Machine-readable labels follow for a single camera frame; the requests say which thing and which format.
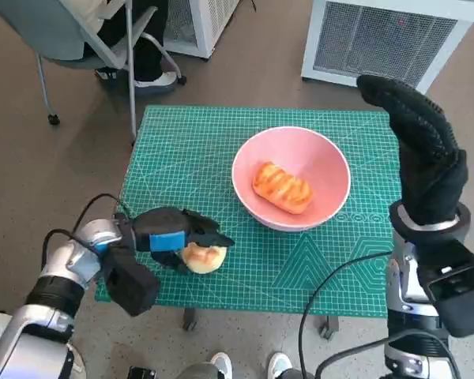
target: person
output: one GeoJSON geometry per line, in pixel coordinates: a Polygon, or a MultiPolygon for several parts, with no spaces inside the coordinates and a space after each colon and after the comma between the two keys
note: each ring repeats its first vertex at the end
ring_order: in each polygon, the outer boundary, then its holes
{"type": "MultiPolygon", "coordinates": [[[[230,357],[224,352],[215,354],[209,362],[187,367],[176,379],[232,379],[230,357]]],[[[269,360],[267,379],[302,379],[302,372],[293,369],[292,361],[284,353],[275,353],[269,360]]]]}
{"type": "MultiPolygon", "coordinates": [[[[90,27],[110,47],[114,46],[126,35],[126,10],[122,6],[110,19],[98,18],[98,12],[110,0],[68,0],[73,10],[88,21],[90,27]]],[[[149,7],[155,6],[157,11],[144,32],[164,44],[164,32],[168,18],[168,0],[134,0],[132,18],[138,19],[149,7]]],[[[86,43],[84,57],[91,57],[96,52],[86,43]]],[[[135,88],[138,93],[150,94],[166,92],[174,89],[177,83],[175,72],[164,72],[161,67],[162,54],[148,40],[140,38],[134,47],[135,57],[135,88]]],[[[98,78],[106,81],[117,77],[117,70],[104,67],[96,71],[98,78]]]]}

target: pink bowl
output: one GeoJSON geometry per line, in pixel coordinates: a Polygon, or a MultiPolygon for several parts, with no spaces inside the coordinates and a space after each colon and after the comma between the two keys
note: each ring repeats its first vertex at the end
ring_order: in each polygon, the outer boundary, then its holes
{"type": "Polygon", "coordinates": [[[327,137],[309,129],[281,126],[264,130],[246,141],[231,168],[235,192],[259,222],[278,231],[305,231],[330,219],[348,199],[348,162],[327,137]],[[314,197],[301,215],[291,215],[253,191],[253,178],[264,162],[272,161],[309,182],[314,197]]]}

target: bread roll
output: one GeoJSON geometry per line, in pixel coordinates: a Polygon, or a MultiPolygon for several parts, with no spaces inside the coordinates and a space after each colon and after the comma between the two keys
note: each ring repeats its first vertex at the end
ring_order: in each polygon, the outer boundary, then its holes
{"type": "Polygon", "coordinates": [[[182,260],[186,266],[197,274],[208,274],[216,271],[226,256],[226,247],[200,247],[195,242],[190,242],[181,252],[182,260]]]}
{"type": "Polygon", "coordinates": [[[263,163],[253,180],[253,190],[278,208],[293,215],[303,213],[313,198],[305,180],[288,174],[272,162],[263,163]]]}

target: vent grille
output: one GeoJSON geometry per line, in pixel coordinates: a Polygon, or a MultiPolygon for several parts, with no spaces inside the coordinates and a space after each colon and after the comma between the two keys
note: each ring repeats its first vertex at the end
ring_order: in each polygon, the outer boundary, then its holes
{"type": "Polygon", "coordinates": [[[209,0],[214,38],[224,29],[238,2],[239,0],[209,0]]]}
{"type": "Polygon", "coordinates": [[[455,20],[327,2],[314,70],[370,73],[416,87],[455,20]]]}
{"type": "Polygon", "coordinates": [[[197,45],[190,0],[169,0],[165,39],[197,45]]]}

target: green cutting mat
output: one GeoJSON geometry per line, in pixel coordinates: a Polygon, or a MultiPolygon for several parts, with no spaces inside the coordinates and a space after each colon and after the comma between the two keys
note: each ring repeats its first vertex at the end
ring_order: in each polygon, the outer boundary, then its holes
{"type": "MultiPolygon", "coordinates": [[[[391,250],[388,205],[400,197],[397,142],[388,115],[362,111],[165,107],[145,111],[121,198],[135,215],[161,205],[210,216],[236,241],[207,276],[181,275],[138,260],[161,279],[165,306],[302,313],[313,289],[338,265],[391,250]],[[321,132],[346,156],[352,173],[346,205],[304,233],[273,231],[255,221],[231,184],[239,147],[261,130],[303,126],[321,132]]],[[[377,259],[340,272],[312,313],[386,315],[384,267],[377,259]]],[[[96,300],[110,301],[103,282],[96,300]]]]}

